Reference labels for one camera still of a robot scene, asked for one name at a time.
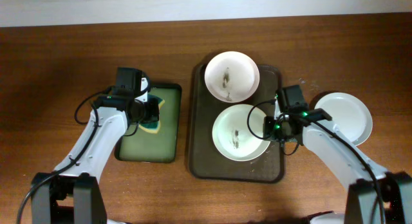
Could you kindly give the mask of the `green and yellow sponge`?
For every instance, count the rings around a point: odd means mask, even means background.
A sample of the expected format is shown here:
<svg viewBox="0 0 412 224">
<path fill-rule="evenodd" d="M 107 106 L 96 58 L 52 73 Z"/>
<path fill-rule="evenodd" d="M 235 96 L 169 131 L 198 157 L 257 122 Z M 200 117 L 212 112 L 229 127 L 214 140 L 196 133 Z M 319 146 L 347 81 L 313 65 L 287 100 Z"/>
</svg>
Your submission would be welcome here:
<svg viewBox="0 0 412 224">
<path fill-rule="evenodd" d="M 146 106 L 146 114 L 148 115 L 148 120 L 141 121 L 138 127 L 151 134 L 156 134 L 160 130 L 160 109 L 165 104 L 165 100 L 155 95 L 148 95 Z"/>
</svg>

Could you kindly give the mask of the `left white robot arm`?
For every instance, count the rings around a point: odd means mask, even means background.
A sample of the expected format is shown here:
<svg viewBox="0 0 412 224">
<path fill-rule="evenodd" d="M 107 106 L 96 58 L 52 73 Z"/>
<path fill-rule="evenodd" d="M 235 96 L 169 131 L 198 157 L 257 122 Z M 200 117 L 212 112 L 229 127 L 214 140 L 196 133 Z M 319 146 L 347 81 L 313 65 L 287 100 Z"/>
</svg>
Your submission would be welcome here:
<svg viewBox="0 0 412 224">
<path fill-rule="evenodd" d="M 129 126 L 160 119 L 149 76 L 118 68 L 116 82 L 86 100 L 89 120 L 68 155 L 50 173 L 37 173 L 22 205 L 31 203 L 32 223 L 111 223 L 99 181 L 112 150 Z"/>
</svg>

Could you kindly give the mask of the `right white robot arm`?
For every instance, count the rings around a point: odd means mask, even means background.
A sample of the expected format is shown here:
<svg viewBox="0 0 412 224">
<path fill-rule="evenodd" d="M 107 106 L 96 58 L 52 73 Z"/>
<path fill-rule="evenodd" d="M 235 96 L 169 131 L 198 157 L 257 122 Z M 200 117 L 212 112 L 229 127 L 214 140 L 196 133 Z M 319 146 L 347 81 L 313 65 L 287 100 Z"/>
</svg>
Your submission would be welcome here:
<svg viewBox="0 0 412 224">
<path fill-rule="evenodd" d="M 348 193 L 344 213 L 322 212 L 307 223 L 411 223 L 411 176 L 392 173 L 359 148 L 370 136 L 368 108 L 347 93 L 329 93 L 310 109 L 300 86 L 276 91 L 273 116 L 265 117 L 266 140 L 296 140 L 318 156 Z"/>
</svg>

